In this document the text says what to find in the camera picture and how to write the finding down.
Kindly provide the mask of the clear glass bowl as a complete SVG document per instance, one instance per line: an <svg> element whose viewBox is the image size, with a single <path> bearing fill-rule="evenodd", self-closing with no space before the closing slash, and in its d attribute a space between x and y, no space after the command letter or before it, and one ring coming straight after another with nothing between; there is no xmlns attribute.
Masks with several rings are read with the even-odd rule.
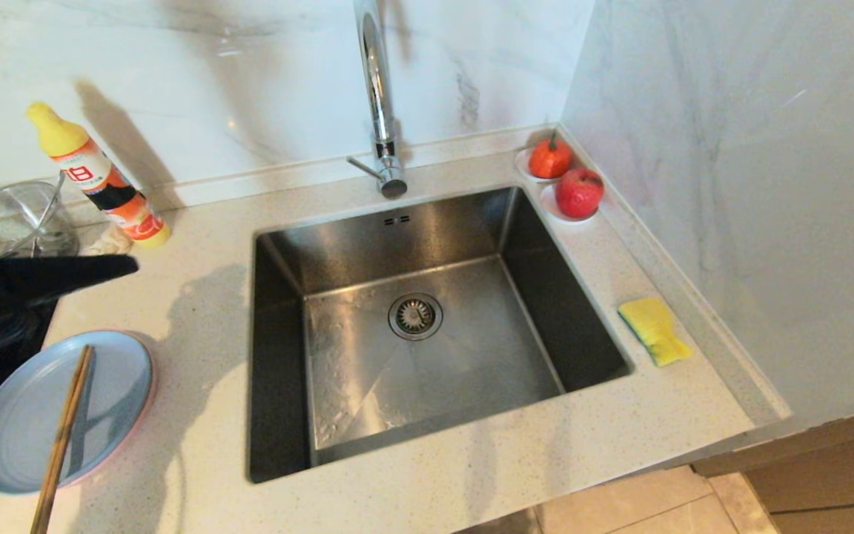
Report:
<svg viewBox="0 0 854 534"><path fill-rule="evenodd" d="M78 254L80 241L62 206L59 185L28 180L0 188L0 260Z"/></svg>

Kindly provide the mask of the light blue plate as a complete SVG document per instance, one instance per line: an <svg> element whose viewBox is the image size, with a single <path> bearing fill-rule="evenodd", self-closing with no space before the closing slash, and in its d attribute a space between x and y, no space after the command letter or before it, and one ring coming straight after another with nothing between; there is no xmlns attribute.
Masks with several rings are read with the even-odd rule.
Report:
<svg viewBox="0 0 854 534"><path fill-rule="evenodd" d="M31 495L44 482L60 415L82 349L136 349L143 342L126 332L82 332L41 349L0 386L0 495ZM90 363L84 391L92 367Z"/></svg>

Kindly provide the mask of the stainless steel sink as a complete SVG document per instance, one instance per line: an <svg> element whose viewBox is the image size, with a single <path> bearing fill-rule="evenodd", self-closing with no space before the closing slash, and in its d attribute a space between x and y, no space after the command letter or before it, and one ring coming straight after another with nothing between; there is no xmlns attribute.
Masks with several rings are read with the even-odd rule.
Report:
<svg viewBox="0 0 854 534"><path fill-rule="evenodd" d="M407 341L401 295L440 302ZM265 483L631 367L532 201L503 187L258 234L248 480Z"/></svg>

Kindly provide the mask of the wooden cabinet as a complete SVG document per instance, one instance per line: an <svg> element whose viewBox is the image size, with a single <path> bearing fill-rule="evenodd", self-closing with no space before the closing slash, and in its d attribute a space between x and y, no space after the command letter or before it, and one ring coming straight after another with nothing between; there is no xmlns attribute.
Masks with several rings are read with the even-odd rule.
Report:
<svg viewBox="0 0 854 534"><path fill-rule="evenodd" d="M692 464L738 473L780 534L854 534L854 416Z"/></svg>

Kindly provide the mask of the yellow green sponge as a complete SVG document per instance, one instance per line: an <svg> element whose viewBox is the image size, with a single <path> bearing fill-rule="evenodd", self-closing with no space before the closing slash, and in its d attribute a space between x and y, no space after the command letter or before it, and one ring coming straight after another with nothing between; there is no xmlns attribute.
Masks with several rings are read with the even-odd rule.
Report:
<svg viewBox="0 0 854 534"><path fill-rule="evenodd" d="M692 350L675 331L673 314L662 300L654 297L630 300L620 304L617 312L657 367L691 358Z"/></svg>

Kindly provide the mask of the crumpled beige rag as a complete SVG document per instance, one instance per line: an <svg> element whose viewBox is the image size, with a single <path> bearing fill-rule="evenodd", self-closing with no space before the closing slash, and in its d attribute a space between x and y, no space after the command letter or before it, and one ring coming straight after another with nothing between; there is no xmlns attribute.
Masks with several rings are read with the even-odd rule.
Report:
<svg viewBox="0 0 854 534"><path fill-rule="evenodd" d="M81 255L85 257L116 256L128 254L133 247L133 240L123 230L115 225L108 226L94 243L85 247Z"/></svg>

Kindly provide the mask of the metal drain strainer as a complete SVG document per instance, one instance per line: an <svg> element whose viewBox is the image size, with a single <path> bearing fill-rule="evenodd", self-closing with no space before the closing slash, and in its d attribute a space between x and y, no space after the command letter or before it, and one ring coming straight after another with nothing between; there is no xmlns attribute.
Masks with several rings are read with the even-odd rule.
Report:
<svg viewBox="0 0 854 534"><path fill-rule="evenodd" d="M401 295L388 311L388 324L393 334L407 341L430 338L440 330L444 311L430 294Z"/></svg>

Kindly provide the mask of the orange dish soap bottle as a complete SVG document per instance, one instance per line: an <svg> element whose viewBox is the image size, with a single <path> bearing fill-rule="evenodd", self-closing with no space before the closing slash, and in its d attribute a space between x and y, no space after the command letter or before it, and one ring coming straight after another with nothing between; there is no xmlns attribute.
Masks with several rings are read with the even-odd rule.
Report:
<svg viewBox="0 0 854 534"><path fill-rule="evenodd" d="M26 115L44 154L129 240L153 248L170 239L170 226L84 126L61 118L45 102L31 102Z"/></svg>

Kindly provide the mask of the chrome faucet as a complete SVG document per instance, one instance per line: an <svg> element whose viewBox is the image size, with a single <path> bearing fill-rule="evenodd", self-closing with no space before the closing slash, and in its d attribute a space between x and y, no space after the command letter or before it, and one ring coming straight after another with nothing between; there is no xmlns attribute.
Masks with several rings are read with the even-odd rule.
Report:
<svg viewBox="0 0 854 534"><path fill-rule="evenodd" d="M390 96L390 76L377 0L352 0L365 75L365 89L373 124L372 146L375 166L364 165L353 156L345 161L376 180L377 190L387 200L403 196L408 186L397 152L397 124Z"/></svg>

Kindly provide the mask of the pink plate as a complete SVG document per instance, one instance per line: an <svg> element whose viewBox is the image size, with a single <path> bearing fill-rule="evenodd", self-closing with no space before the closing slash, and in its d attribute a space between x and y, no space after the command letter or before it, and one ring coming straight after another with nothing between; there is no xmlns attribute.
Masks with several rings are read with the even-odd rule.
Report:
<svg viewBox="0 0 854 534"><path fill-rule="evenodd" d="M110 359L96 349L59 487L74 487L105 469L133 440L155 398L157 365L146 345L112 349Z"/></svg>

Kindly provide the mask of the small white dish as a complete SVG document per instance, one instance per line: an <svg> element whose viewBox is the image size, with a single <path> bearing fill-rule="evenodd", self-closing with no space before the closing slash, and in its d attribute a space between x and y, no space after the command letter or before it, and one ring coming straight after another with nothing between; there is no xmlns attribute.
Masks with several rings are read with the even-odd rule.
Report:
<svg viewBox="0 0 854 534"><path fill-rule="evenodd" d="M534 152L534 148L523 148L518 150L515 153L513 158L513 166L516 168L517 172L523 178L529 180L534 183L553 183L557 182L560 178L562 178L563 174L559 174L553 178L539 178L539 176L534 175L529 169L529 161L531 161L532 153Z"/></svg>
<svg viewBox="0 0 854 534"><path fill-rule="evenodd" d="M539 202L542 209L545 210L546 215L556 223L569 226L590 224L590 220L598 215L599 209L596 209L587 217L567 217L566 214L564 214L558 207L555 192L556 185L547 185L543 187L541 193L539 193Z"/></svg>

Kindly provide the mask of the orange toy pumpkin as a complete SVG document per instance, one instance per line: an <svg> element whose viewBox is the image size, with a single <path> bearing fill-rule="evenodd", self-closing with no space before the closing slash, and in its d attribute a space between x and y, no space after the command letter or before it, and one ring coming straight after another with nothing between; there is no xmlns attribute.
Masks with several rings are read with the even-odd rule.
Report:
<svg viewBox="0 0 854 534"><path fill-rule="evenodd" d="M572 166L572 149L552 131L548 139L536 143L529 156L529 173L537 179L558 179Z"/></svg>

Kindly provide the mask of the red toy apple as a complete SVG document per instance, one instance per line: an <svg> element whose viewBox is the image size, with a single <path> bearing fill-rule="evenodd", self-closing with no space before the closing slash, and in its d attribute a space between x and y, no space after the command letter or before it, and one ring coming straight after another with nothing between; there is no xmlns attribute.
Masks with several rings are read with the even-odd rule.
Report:
<svg viewBox="0 0 854 534"><path fill-rule="evenodd" d="M560 213L573 220L593 216L602 202L604 182L598 172L587 167L570 169L555 186L555 202Z"/></svg>

